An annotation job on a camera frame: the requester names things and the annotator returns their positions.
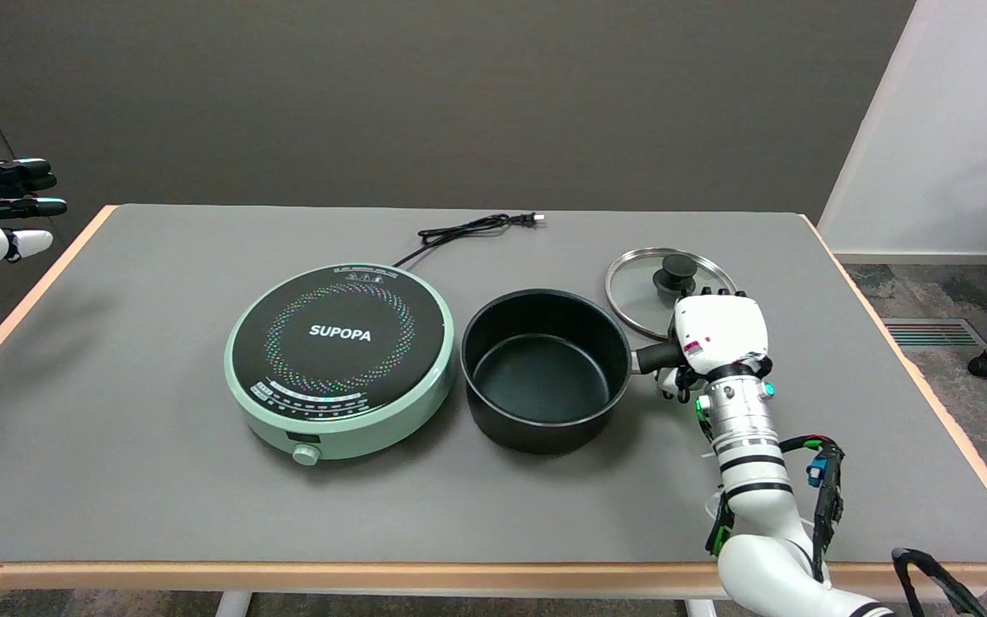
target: floor vent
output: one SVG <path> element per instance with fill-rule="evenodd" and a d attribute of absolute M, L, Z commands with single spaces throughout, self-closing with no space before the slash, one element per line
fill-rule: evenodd
<path fill-rule="evenodd" d="M 984 347 L 984 340 L 966 320 L 882 320 L 882 323 L 901 349 Z"/>

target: gray table mat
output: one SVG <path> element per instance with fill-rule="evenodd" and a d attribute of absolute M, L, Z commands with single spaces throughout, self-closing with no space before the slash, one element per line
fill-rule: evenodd
<path fill-rule="evenodd" d="M 462 383 L 386 452 L 306 469 L 250 433 L 224 340 L 278 281 L 393 262 L 474 211 L 118 208 L 0 347 L 0 562 L 71 560 L 701 562 L 718 480 L 688 407 L 636 378 L 569 456 L 506 452 Z M 776 428 L 846 449 L 830 558 L 896 546 L 987 562 L 987 491 L 806 222 L 790 214 L 557 212 L 434 251 L 414 271 L 458 335 L 501 293 L 602 301 L 628 249 L 708 256 L 763 306 Z M 632 344 L 645 344 L 630 335 Z M 788 456 L 799 506 L 805 453 Z"/>

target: table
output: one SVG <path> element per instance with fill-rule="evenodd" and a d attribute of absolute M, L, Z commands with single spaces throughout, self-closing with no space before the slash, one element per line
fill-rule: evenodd
<path fill-rule="evenodd" d="M 103 210 L 0 326 L 0 589 L 720 594 L 702 551 L 717 469 L 700 458 L 694 415 L 651 380 L 635 380 L 606 433 L 556 460 L 484 441 L 459 387 L 414 438 L 326 468 L 297 468 L 242 426 L 220 351 L 255 297 L 326 263 L 394 261 L 418 228 L 481 214 Z M 780 433 L 845 447 L 835 584 L 898 595 L 889 550 L 908 544 L 987 587 L 987 468 L 802 216 L 555 212 L 540 230 L 462 239 L 412 269 L 462 332 L 525 286 L 599 302 L 607 263 L 657 245 L 708 256 L 763 306 Z M 906 449 L 915 458 L 894 466 Z M 792 477 L 806 462 L 790 461 Z M 812 491 L 796 493 L 810 512 Z M 310 509 L 313 496 L 329 499 Z M 342 522 L 336 532 L 322 534 L 317 512 Z M 544 512 L 580 536 L 542 521 L 505 533 L 506 518 Z"/>

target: glass pot lid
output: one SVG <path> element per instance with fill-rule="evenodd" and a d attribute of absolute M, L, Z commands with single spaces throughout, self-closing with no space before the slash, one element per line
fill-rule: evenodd
<path fill-rule="evenodd" d="M 679 297 L 710 289 L 737 292 L 728 274 L 715 262 L 677 249 L 628 250 L 607 269 L 607 303 L 626 325 L 650 338 L 666 340 Z"/>

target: wooden table edge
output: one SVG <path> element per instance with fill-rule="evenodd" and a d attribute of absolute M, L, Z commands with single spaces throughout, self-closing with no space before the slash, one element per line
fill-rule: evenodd
<path fill-rule="evenodd" d="M 117 206 L 106 206 L 63 251 L 0 325 L 0 344 L 47 292 Z M 987 465 L 970 438 L 948 414 L 919 368 L 902 354 L 874 309 L 810 226 L 840 276 L 851 286 L 894 354 L 904 364 L 932 410 L 985 488 Z M 944 563 L 967 585 L 987 586 L 987 563 Z M 842 587 L 897 585 L 888 563 L 833 563 Z M 714 563 L 277 563 L 277 562 L 40 562 L 0 563 L 0 589 L 252 589 L 252 590 L 657 590 L 720 586 Z"/>

